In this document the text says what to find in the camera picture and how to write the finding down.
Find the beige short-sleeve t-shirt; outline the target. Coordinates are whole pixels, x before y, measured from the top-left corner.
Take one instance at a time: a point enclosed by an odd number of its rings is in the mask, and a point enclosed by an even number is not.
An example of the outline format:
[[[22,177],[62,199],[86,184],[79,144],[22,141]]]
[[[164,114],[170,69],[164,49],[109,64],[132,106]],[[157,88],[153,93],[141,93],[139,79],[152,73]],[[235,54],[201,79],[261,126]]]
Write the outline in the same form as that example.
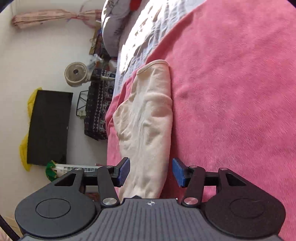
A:
[[[129,97],[113,114],[122,157],[130,172],[119,198],[158,198],[167,178],[173,125],[171,76],[165,60],[140,68]]]

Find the black flat monitor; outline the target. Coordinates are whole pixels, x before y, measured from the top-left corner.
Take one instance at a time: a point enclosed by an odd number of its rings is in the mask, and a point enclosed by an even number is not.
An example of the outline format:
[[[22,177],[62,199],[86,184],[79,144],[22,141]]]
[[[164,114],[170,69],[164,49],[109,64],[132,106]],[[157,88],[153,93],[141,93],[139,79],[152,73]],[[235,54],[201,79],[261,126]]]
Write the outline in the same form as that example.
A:
[[[38,90],[28,134],[27,163],[66,163],[72,92]]]

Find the dark patterned cloth cover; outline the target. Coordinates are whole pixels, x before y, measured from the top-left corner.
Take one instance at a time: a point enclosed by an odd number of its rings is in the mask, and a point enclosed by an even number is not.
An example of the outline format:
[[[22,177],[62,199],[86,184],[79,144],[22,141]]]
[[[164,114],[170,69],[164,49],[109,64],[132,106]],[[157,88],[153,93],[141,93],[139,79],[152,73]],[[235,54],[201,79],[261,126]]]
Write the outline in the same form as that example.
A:
[[[112,101],[115,74],[100,68],[93,70],[86,101],[85,135],[99,141],[107,139],[106,113]]]

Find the beige desk fan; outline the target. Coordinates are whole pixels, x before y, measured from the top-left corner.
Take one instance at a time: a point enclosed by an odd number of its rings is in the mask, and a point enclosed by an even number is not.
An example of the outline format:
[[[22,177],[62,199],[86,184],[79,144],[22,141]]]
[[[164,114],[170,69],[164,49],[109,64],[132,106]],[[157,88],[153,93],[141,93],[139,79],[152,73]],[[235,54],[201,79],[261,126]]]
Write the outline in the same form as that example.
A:
[[[71,87],[79,87],[89,81],[88,68],[82,62],[69,64],[64,72],[65,80]]]

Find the pink fleece blanket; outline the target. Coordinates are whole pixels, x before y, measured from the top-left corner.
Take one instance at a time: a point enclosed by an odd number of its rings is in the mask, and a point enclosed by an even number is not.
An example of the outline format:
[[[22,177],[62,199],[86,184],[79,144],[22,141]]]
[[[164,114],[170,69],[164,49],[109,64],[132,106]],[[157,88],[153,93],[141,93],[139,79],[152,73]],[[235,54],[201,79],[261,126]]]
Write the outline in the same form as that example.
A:
[[[107,161],[122,156],[113,114],[140,68],[169,64],[173,125],[159,197],[183,197],[171,160],[229,168],[281,201],[280,231],[295,240],[295,7],[289,1],[206,1],[133,72],[106,116]]]

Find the grey leaf-print quilt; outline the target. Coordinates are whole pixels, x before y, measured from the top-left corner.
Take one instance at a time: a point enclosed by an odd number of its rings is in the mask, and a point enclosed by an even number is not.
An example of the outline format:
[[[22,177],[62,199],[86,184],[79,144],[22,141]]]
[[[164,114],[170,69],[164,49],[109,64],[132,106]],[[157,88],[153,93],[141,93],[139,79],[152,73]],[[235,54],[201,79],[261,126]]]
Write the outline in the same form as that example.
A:
[[[117,57],[121,33],[132,11],[131,0],[105,1],[101,13],[102,39],[110,57]]]

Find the rolled floral curtain bundle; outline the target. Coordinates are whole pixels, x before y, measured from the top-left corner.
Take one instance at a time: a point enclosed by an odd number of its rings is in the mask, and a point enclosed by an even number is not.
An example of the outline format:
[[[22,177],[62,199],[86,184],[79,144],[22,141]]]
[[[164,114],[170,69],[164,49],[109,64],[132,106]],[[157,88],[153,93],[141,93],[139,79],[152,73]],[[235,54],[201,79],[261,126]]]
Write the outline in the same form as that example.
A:
[[[12,18],[11,23],[14,27],[19,29],[43,25],[44,23],[58,20],[76,19],[87,23],[88,21],[99,20],[101,13],[101,9],[81,11],[79,13],[73,13],[63,9],[52,9],[15,15]]]

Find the lavender bed sheet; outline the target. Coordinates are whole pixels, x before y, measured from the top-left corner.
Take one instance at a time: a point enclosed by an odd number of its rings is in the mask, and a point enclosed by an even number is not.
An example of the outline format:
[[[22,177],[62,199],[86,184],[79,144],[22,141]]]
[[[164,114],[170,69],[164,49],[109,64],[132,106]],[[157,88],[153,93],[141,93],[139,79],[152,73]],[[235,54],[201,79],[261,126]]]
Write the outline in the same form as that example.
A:
[[[133,71],[142,66],[158,43],[186,14],[204,1],[142,1],[132,13],[119,43],[113,96],[120,94]]]

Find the red cloth item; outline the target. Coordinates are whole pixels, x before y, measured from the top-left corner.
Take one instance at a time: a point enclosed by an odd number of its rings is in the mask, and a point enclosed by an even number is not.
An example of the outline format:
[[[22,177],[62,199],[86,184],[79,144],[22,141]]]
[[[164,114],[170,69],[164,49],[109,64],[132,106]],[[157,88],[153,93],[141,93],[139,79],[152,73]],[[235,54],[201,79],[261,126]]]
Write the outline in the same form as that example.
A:
[[[136,11],[140,7],[142,0],[131,0],[129,4],[129,8],[131,11]]]

